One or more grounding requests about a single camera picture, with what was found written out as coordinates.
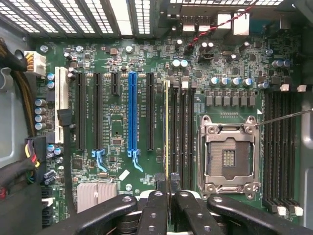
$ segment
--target pcie slot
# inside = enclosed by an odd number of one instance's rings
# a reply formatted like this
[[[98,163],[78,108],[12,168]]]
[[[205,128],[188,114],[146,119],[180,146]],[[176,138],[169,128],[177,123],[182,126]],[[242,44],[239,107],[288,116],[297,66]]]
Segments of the pcie slot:
[[[172,131],[171,131],[171,173],[177,172],[177,94],[179,90],[179,82],[173,82],[172,84],[172,94],[171,94],[171,122],[172,122]]]
[[[67,69],[55,67],[55,142],[64,143],[63,127],[59,125],[58,113],[60,109],[68,108]]]
[[[194,187],[194,105],[196,86],[191,84],[188,94],[188,142],[187,142],[187,189]]]
[[[147,73],[146,84],[146,138],[147,150],[154,150],[155,145],[155,88],[154,73]]]
[[[103,149],[103,82],[100,73],[93,74],[93,149]]]
[[[128,157],[132,158],[134,167],[141,172],[138,164],[139,150],[137,149],[137,74],[128,74]]]
[[[111,73],[111,94],[120,95],[121,78],[117,72]]]
[[[84,73],[76,76],[76,149],[86,148],[86,78]]]

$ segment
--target wire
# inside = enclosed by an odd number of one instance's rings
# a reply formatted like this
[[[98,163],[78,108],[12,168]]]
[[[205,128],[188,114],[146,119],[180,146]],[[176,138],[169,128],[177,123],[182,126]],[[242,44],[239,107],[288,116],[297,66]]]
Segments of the wire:
[[[200,33],[197,37],[195,37],[195,38],[192,40],[191,43],[189,43],[189,46],[192,47],[195,43],[197,43],[200,37],[203,37],[203,36],[207,35],[209,32],[216,30],[218,27],[220,27],[220,26],[222,26],[222,25],[224,25],[224,24],[227,24],[227,23],[229,23],[229,22],[232,22],[232,21],[238,19],[239,17],[243,16],[245,13],[247,13],[249,10],[251,10],[251,9],[255,6],[255,4],[256,4],[258,1],[259,1],[259,0],[256,0],[251,6],[247,7],[247,8],[246,8],[242,13],[240,13],[238,16],[234,16],[234,17],[231,18],[230,20],[225,21],[225,22],[223,22],[223,23],[221,23],[221,24],[218,24],[217,26],[210,27],[207,31]]]

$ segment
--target black wire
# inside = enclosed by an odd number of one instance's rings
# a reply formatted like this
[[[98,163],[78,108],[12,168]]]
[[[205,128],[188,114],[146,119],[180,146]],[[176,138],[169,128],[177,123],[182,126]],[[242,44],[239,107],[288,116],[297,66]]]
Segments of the black wire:
[[[69,126],[63,127],[64,133],[64,188],[65,188],[65,200],[67,202],[67,208],[69,214],[75,215],[77,214],[74,199],[73,199],[73,183],[72,183],[72,172],[71,172],[71,164],[70,164],[70,128]]]

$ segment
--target screw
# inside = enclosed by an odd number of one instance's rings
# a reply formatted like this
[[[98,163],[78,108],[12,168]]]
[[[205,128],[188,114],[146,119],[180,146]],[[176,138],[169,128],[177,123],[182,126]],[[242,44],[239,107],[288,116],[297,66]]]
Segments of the screw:
[[[123,202],[130,202],[131,200],[132,200],[132,198],[129,196],[123,197],[123,199],[122,199]]]
[[[213,200],[216,202],[222,202],[223,201],[220,197],[213,197]]]

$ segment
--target black pcie slot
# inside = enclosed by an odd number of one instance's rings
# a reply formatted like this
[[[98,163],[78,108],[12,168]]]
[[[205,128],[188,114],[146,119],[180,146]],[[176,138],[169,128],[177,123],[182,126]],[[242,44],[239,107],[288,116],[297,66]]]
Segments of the black pcie slot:
[[[93,149],[103,148],[103,83],[100,73],[93,74]]]
[[[86,148],[86,78],[84,73],[76,77],[76,149]]]
[[[177,94],[179,89],[179,83],[174,82],[172,84],[172,94],[171,94],[171,172],[177,172],[177,151],[176,151],[176,144],[177,144]]]
[[[187,189],[194,188],[194,105],[196,89],[191,87],[188,94],[188,143],[187,143]]]
[[[154,73],[147,73],[146,138],[147,150],[155,148],[155,88]]]
[[[179,101],[180,141],[179,141],[179,175],[182,189],[187,189],[185,181],[185,151],[186,151],[186,91],[181,90]]]

